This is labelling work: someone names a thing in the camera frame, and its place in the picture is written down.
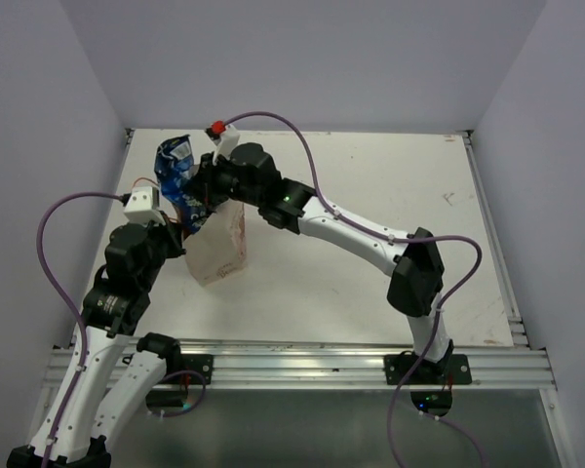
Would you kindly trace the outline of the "blue snack packet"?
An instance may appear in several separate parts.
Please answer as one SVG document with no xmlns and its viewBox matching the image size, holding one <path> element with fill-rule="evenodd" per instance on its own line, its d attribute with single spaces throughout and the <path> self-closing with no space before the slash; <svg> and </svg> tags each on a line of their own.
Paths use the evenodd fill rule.
<svg viewBox="0 0 585 468">
<path fill-rule="evenodd" d="M 190 135 L 162 141 L 156 150 L 154 173 L 164 198 L 174 205 L 183 228 L 197 233 L 210 216 L 203 201 L 192 192 L 196 174 Z"/>
</svg>

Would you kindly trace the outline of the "white paper bag orange handles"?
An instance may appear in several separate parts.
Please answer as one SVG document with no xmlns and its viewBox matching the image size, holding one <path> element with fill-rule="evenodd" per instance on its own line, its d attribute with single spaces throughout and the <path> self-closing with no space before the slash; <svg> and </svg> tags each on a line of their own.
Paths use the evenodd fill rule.
<svg viewBox="0 0 585 468">
<path fill-rule="evenodd" d="M 133 184 L 137 186 L 141 177 Z M 171 223 L 161 210 L 165 223 Z M 182 241 L 185 263 L 197 283 L 208 286 L 242 271 L 247 264 L 245 208 L 241 202 L 226 201 L 211 214 L 196 234 Z"/>
</svg>

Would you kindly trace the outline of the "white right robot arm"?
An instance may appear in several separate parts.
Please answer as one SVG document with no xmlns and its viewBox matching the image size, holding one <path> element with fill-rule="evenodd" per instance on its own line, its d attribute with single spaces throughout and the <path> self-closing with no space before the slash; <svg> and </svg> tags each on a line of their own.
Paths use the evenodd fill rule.
<svg viewBox="0 0 585 468">
<path fill-rule="evenodd" d="M 227 200 L 257 208 L 271 226 L 335 245 L 390 279 L 388 303 L 408 318 L 420 379 L 449 372 L 452 342 L 440 316 L 445 267 L 432 234 L 382 227 L 322 201 L 317 189 L 283 177 L 261 145 L 243 143 L 228 156 L 207 153 L 182 188 L 212 211 Z"/>
</svg>

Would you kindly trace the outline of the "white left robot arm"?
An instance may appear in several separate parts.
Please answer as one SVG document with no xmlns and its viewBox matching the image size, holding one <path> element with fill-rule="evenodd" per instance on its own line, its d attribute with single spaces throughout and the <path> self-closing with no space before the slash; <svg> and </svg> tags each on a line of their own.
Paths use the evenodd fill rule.
<svg viewBox="0 0 585 468">
<path fill-rule="evenodd" d="M 108 467 L 111 444 L 157 382 L 173 382 L 183 360 L 176 339 L 148 333 L 114 386 L 111 374 L 150 304 L 160 269 L 182 256 L 181 230 L 164 220 L 112 231 L 105 263 L 83 301 L 79 336 L 57 397 L 32 440 L 9 467 Z"/>
</svg>

